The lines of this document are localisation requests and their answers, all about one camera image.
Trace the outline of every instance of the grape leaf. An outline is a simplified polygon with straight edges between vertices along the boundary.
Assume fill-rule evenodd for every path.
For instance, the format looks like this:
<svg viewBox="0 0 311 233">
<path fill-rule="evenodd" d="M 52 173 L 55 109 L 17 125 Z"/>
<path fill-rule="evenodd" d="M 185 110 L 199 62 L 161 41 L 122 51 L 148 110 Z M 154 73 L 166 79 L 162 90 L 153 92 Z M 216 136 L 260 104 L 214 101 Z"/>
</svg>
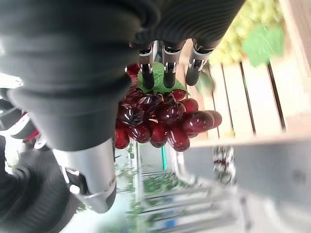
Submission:
<svg viewBox="0 0 311 233">
<path fill-rule="evenodd" d="M 198 93 L 203 95 L 211 95 L 214 88 L 215 83 L 210 74 L 201 71 L 199 81 L 195 85 L 195 89 Z"/>
<path fill-rule="evenodd" d="M 160 62 L 154 62 L 153 63 L 153 72 L 154 72 L 154 78 L 155 78 L 155 85 L 152 89 L 147 89 L 142 84 L 142 73 L 139 71 L 138 73 L 138 87 L 143 92 L 148 92 L 151 90 L 158 91 L 160 93 L 170 92 L 175 89 L 181 89 L 185 90 L 186 88 L 176 79 L 175 85 L 172 88 L 166 88 L 163 84 L 163 77 L 164 77 L 164 66 Z"/>
<path fill-rule="evenodd" d="M 258 25 L 243 43 L 243 51 L 247 53 L 250 64 L 254 67 L 268 62 L 272 55 L 284 53 L 284 30 L 281 27 L 266 28 Z"/>
</svg>

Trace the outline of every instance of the green grape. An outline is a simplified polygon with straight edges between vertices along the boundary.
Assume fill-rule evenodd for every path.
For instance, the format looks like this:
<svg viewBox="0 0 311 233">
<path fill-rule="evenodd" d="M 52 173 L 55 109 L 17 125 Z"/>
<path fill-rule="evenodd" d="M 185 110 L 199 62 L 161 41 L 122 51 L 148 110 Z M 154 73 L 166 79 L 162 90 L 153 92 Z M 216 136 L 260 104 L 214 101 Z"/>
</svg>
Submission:
<svg viewBox="0 0 311 233">
<path fill-rule="evenodd" d="M 240 51 L 231 51 L 230 55 L 231 55 L 233 61 L 235 61 L 235 62 L 240 62 L 243 58 L 243 55 L 241 54 Z"/>
<path fill-rule="evenodd" d="M 230 44 L 230 50 L 231 50 L 231 51 L 241 51 L 242 48 L 241 48 L 241 46 L 238 45 L 238 44 Z"/>
<path fill-rule="evenodd" d="M 229 48 L 229 42 L 227 40 L 221 40 L 221 42 L 219 43 L 219 45 L 217 46 L 218 49 L 220 50 L 228 50 Z"/>
<path fill-rule="evenodd" d="M 233 30 L 228 30 L 224 39 L 230 43 L 236 43 L 239 41 L 238 34 Z"/>
<path fill-rule="evenodd" d="M 240 38 L 246 39 L 248 37 L 249 31 L 246 30 L 245 28 L 238 27 L 236 30 Z"/>
<path fill-rule="evenodd" d="M 223 64 L 224 65 L 230 65 L 232 64 L 234 61 L 231 57 L 231 55 L 229 53 L 225 54 L 224 57 L 223 57 Z"/>
<path fill-rule="evenodd" d="M 283 17 L 283 10 L 279 2 L 276 4 L 276 12 L 278 15 Z"/>
<path fill-rule="evenodd" d="M 250 2 L 253 11 L 259 12 L 264 8 L 264 4 L 258 0 L 253 0 Z"/>
<path fill-rule="evenodd" d="M 243 20 L 242 22 L 242 26 L 248 30 L 248 31 L 251 31 L 252 28 L 253 28 L 253 21 L 249 18 L 246 18 L 245 20 Z"/>
<path fill-rule="evenodd" d="M 246 0 L 228 31 L 211 54 L 211 64 L 229 65 L 243 59 L 242 44 L 257 24 L 282 27 L 283 14 L 278 0 Z"/>
<path fill-rule="evenodd" d="M 236 16 L 234 19 L 233 19 L 233 21 L 232 21 L 232 23 L 231 23 L 231 27 L 236 27 L 236 26 L 238 26 L 238 24 L 240 24 L 240 21 L 239 21 L 239 17 L 238 16 Z"/>
<path fill-rule="evenodd" d="M 252 13 L 252 8 L 249 5 L 244 5 L 239 11 L 239 15 L 245 17 L 248 17 L 250 13 Z"/>
<path fill-rule="evenodd" d="M 260 22 L 260 14 L 258 14 L 257 12 L 252 12 L 249 15 L 249 18 L 254 22 L 254 23 L 259 23 Z"/>
<path fill-rule="evenodd" d="M 223 60 L 224 52 L 220 49 L 215 49 L 213 53 L 210 55 L 208 61 L 211 65 L 220 64 Z"/>
<path fill-rule="evenodd" d="M 269 24 L 274 23 L 276 21 L 276 14 L 272 10 L 265 11 L 260 16 L 260 19 L 261 19 L 263 24 L 269 25 Z"/>
</svg>

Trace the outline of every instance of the grape bunch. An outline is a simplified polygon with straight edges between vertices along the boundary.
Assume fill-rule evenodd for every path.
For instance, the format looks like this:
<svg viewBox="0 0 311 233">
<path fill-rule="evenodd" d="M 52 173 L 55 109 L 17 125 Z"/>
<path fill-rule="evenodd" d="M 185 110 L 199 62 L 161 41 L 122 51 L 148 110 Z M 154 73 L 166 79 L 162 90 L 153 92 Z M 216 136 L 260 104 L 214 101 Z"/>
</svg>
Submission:
<svg viewBox="0 0 311 233">
<path fill-rule="evenodd" d="M 143 93 L 132 86 L 119 102 L 116 148 L 126 148 L 132 138 L 139 143 L 150 142 L 156 148 L 169 142 L 176 151 L 185 151 L 190 146 L 189 138 L 221 124 L 218 112 L 198 111 L 197 101 L 185 96 L 186 91 L 180 89 L 164 94 Z"/>
<path fill-rule="evenodd" d="M 242 45 L 256 25 L 283 27 L 283 13 L 278 0 L 246 0 L 232 21 L 220 44 L 209 58 L 211 65 L 240 62 Z"/>
</svg>

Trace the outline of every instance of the robotic hand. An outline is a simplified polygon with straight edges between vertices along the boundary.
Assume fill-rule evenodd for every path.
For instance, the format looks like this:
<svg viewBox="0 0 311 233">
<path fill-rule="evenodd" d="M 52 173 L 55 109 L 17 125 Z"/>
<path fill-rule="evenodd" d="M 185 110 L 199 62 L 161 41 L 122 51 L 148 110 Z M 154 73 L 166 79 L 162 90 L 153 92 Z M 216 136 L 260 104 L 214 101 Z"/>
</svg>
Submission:
<svg viewBox="0 0 311 233">
<path fill-rule="evenodd" d="M 192 38 L 186 82 L 194 85 L 243 2 L 1 1 L 0 71 L 24 84 L 8 99 L 30 111 L 71 193 L 99 213 L 114 201 L 112 138 L 118 102 L 131 84 L 124 68 L 138 62 L 151 88 L 159 40 L 171 87 L 184 41 Z"/>
<path fill-rule="evenodd" d="M 40 139 L 28 113 L 5 99 L 0 99 L 0 109 L 1 130 L 9 129 L 12 137 L 27 142 L 9 174 L 5 171 L 6 140 L 0 135 L 0 232 L 60 232 L 80 202 L 69 192 L 52 151 Z"/>
</svg>

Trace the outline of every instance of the wooden crate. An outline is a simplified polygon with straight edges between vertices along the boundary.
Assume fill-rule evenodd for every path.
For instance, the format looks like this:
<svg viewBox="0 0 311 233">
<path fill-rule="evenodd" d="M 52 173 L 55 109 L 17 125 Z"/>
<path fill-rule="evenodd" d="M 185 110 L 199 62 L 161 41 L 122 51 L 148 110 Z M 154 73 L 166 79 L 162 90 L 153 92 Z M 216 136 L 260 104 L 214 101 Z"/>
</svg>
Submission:
<svg viewBox="0 0 311 233">
<path fill-rule="evenodd" d="M 222 124 L 191 140 L 192 147 L 311 139 L 311 1 L 281 0 L 286 21 L 285 54 L 252 67 L 247 59 L 210 66 L 210 96 L 187 85 L 199 110 L 216 110 Z M 184 45 L 177 79 L 185 84 L 192 41 Z"/>
</svg>

